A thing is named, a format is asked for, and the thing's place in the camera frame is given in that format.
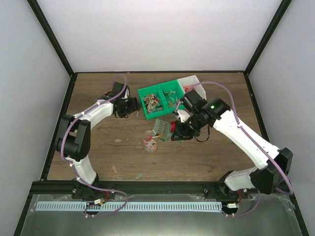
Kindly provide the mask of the green slotted scoop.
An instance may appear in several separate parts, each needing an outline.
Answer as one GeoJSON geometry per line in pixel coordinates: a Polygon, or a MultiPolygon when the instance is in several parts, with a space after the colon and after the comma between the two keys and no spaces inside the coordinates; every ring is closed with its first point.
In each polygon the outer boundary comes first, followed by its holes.
{"type": "Polygon", "coordinates": [[[163,121],[159,118],[155,120],[153,131],[156,133],[157,138],[162,141],[171,141],[171,122],[163,121]]]}

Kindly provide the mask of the clear plastic jar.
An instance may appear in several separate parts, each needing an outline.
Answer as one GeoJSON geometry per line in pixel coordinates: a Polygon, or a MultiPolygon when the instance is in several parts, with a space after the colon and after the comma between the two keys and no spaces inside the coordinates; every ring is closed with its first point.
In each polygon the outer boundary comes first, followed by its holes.
{"type": "Polygon", "coordinates": [[[156,133],[153,130],[147,130],[143,137],[144,150],[153,153],[156,151],[158,144],[155,140],[156,133]]]}

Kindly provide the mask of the green double candy bin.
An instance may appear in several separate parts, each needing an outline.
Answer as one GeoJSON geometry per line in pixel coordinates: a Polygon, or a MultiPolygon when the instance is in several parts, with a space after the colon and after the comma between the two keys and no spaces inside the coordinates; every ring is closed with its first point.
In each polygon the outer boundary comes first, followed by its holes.
{"type": "Polygon", "coordinates": [[[140,102],[146,119],[154,119],[172,113],[184,95],[177,80],[140,88],[140,102]]]}

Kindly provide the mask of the white candy bin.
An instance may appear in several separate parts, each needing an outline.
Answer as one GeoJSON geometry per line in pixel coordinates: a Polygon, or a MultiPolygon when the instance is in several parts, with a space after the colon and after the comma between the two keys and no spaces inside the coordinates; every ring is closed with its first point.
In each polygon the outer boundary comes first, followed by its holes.
{"type": "Polygon", "coordinates": [[[195,86],[195,84],[200,83],[199,79],[197,78],[196,75],[192,75],[192,76],[188,76],[188,77],[184,77],[184,78],[180,78],[177,79],[177,82],[180,85],[180,88],[182,89],[183,93],[185,93],[189,88],[191,88],[193,86],[193,89],[196,90],[196,92],[204,99],[206,99],[206,91],[203,88],[202,85],[197,85],[195,86]]]}

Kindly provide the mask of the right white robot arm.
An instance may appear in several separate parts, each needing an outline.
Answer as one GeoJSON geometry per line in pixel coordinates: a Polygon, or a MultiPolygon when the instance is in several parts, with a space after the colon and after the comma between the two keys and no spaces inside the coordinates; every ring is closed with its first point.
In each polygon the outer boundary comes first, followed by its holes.
{"type": "Polygon", "coordinates": [[[191,90],[180,102],[184,109],[173,111],[176,121],[172,123],[173,141],[191,140],[200,135],[203,127],[214,128],[229,138],[254,163],[253,168],[231,171],[223,177],[219,193],[230,198],[236,190],[255,188],[263,194],[278,190],[282,181],[287,180],[293,153],[288,148],[279,149],[269,143],[245,123],[220,98],[208,102],[198,92],[191,90]]]}

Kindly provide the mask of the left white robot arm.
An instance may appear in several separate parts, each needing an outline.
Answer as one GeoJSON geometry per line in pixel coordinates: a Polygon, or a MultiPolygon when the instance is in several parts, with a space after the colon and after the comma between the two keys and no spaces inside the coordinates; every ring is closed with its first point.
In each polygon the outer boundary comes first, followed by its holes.
{"type": "Polygon", "coordinates": [[[140,110],[135,97],[130,97],[126,83],[114,82],[112,90],[101,96],[92,106],[73,116],[63,115],[58,127],[54,149],[64,162],[74,170],[76,181],[84,185],[83,192],[89,198],[96,198],[102,189],[97,183],[98,175],[89,160],[91,130],[107,117],[128,118],[140,110]]]}

